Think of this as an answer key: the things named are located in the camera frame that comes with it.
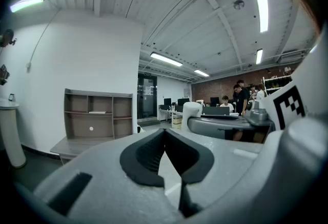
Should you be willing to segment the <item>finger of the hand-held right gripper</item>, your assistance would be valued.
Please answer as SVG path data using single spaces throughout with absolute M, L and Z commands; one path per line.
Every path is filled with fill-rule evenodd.
M 246 139 L 253 139 L 256 132 L 264 136 L 271 133 L 274 123 L 267 120 L 253 124 L 242 116 L 204 116 L 190 117 L 188 129 L 192 133 L 218 139 L 233 139 L 237 132 L 244 133 Z

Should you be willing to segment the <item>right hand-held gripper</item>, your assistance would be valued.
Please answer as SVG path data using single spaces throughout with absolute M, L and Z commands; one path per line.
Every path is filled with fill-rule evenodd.
M 306 116 L 327 114 L 327 31 L 323 30 L 309 54 L 291 75 L 292 81 L 256 100 L 245 118 L 255 126 L 274 124 L 284 130 Z

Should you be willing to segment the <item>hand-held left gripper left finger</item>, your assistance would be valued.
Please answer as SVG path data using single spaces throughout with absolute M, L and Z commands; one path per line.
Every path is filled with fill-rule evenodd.
M 165 196 L 162 187 L 136 184 L 123 171 L 120 155 L 130 144 L 154 130 L 93 146 L 44 179 L 34 195 L 50 204 L 72 187 L 73 178 L 89 177 L 66 217 L 77 223 L 176 223 L 183 215 Z

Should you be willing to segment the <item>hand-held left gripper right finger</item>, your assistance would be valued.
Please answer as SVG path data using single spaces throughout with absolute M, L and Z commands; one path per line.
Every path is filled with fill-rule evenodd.
M 183 219 L 179 203 L 192 214 L 221 199 L 243 177 L 261 144 L 212 138 L 166 129 L 163 135 L 164 219 Z

